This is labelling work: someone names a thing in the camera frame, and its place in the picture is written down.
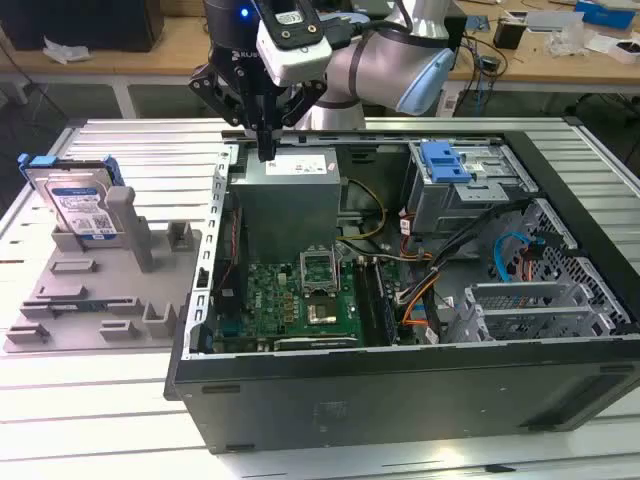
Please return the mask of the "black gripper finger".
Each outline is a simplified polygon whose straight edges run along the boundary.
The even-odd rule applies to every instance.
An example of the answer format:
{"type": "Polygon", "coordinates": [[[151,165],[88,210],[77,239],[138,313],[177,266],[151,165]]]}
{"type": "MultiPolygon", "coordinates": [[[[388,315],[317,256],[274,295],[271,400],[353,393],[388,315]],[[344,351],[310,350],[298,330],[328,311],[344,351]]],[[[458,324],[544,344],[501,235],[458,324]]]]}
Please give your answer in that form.
{"type": "Polygon", "coordinates": [[[289,90],[276,87],[267,94],[267,160],[273,160],[277,147],[277,133],[284,127],[295,125],[326,92],[325,80],[303,82],[292,97],[289,90]]]}
{"type": "Polygon", "coordinates": [[[268,160],[268,128],[259,96],[251,83],[248,70],[236,66],[231,69],[231,82],[226,92],[219,82],[220,74],[211,63],[196,69],[189,88],[231,126],[242,126],[252,134],[258,147],[260,161],[268,160]]]}

